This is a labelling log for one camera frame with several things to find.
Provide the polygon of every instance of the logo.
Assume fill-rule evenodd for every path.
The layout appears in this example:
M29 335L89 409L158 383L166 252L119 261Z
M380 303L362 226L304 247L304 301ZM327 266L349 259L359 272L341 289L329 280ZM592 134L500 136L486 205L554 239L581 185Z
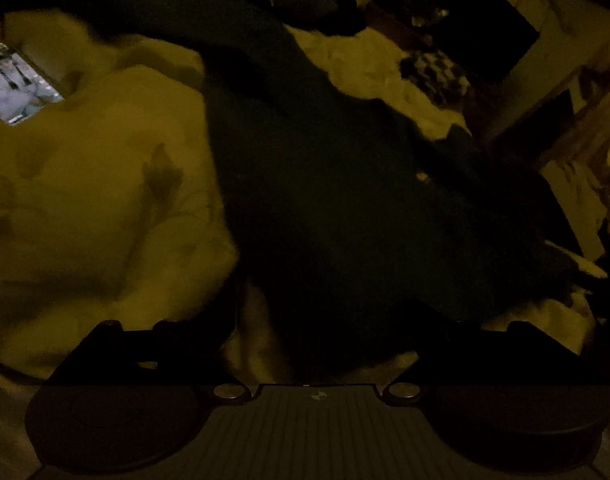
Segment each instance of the logo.
M318 390L315 394L311 394L311 398L317 400L318 402L325 399L326 396L327 394L321 390Z

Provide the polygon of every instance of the phone screen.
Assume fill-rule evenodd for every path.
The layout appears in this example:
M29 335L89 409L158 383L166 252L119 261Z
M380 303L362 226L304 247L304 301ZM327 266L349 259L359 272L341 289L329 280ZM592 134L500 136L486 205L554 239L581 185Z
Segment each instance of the phone screen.
M63 97L17 52L0 43L0 118L15 126Z

